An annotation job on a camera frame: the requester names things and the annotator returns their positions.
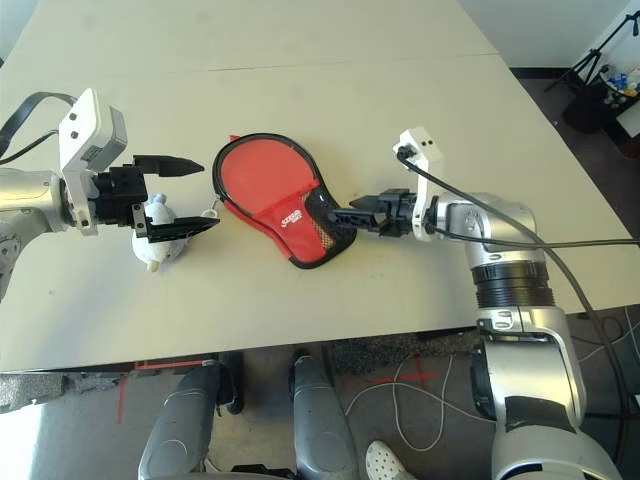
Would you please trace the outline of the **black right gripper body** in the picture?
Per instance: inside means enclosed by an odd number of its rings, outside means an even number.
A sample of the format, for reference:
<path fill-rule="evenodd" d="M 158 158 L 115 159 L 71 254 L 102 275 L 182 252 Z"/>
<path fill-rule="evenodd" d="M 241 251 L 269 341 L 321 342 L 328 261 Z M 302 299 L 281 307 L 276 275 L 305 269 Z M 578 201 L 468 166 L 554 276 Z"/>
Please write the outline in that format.
<path fill-rule="evenodd" d="M 382 192 L 378 200 L 379 212 L 384 214 L 379 235 L 398 238 L 410 234 L 416 194 L 408 189 L 392 188 Z"/>

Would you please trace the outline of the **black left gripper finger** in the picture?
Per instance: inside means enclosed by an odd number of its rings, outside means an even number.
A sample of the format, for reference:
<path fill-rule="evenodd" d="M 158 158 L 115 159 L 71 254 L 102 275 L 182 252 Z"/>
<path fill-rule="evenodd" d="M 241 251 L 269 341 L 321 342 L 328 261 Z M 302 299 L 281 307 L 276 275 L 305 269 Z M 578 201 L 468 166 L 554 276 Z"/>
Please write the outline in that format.
<path fill-rule="evenodd" d="M 203 216 L 176 218 L 173 222 L 154 225 L 149 217 L 145 218 L 144 237 L 149 243 L 183 240 L 198 235 L 218 225 L 220 220 Z"/>
<path fill-rule="evenodd" d="M 168 155 L 134 155 L 134 175 L 146 174 L 159 177 L 182 177 L 204 171 L 204 167 L 192 160 Z"/>

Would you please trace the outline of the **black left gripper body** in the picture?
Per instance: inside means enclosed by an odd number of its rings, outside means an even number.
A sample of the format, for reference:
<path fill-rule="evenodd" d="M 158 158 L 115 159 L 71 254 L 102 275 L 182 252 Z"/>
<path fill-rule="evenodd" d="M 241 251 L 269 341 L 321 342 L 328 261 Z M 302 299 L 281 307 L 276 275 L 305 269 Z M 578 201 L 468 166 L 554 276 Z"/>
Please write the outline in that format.
<path fill-rule="evenodd" d="M 93 183 L 98 190 L 93 200 L 97 223 L 130 227 L 136 238 L 146 237 L 144 203 L 148 193 L 143 172 L 131 164 L 111 167 L 108 172 L 97 174 Z"/>

